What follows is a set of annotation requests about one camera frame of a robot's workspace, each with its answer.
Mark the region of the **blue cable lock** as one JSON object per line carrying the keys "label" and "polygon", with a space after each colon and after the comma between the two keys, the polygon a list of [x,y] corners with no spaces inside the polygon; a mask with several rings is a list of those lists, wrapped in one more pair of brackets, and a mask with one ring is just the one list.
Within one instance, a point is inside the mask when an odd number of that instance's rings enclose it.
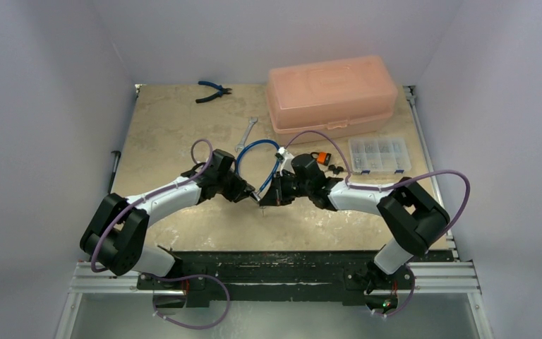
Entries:
{"label": "blue cable lock", "polygon": [[279,160],[274,156],[278,150],[279,143],[266,138],[249,143],[238,154],[237,174],[254,187],[257,201],[265,195],[278,171]]}

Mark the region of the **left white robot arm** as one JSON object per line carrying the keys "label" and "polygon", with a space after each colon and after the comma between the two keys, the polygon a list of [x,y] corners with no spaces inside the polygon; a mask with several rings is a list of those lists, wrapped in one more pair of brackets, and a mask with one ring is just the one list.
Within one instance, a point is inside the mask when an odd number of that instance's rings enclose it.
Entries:
{"label": "left white robot arm", "polygon": [[216,149],[207,162],[196,164],[174,181],[145,194],[105,196],[80,238],[80,249],[100,270],[124,275],[134,270],[155,276],[166,289],[178,286],[182,270],[169,251],[146,245],[149,227],[184,208],[217,194],[232,203],[252,198],[255,188],[234,171],[232,154]]}

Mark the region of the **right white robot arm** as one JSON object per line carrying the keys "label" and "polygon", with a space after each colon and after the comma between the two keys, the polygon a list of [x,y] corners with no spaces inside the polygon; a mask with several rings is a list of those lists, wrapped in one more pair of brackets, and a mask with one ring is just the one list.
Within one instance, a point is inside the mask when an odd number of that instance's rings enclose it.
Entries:
{"label": "right white robot arm", "polygon": [[273,175],[259,206],[287,206],[305,197],[322,210],[379,215],[387,225],[392,239],[357,278],[366,292],[392,287],[396,272],[413,258],[424,256],[450,223],[448,212],[410,178],[400,180],[395,189],[354,188],[343,178],[326,176],[309,154],[297,155],[290,165]]}

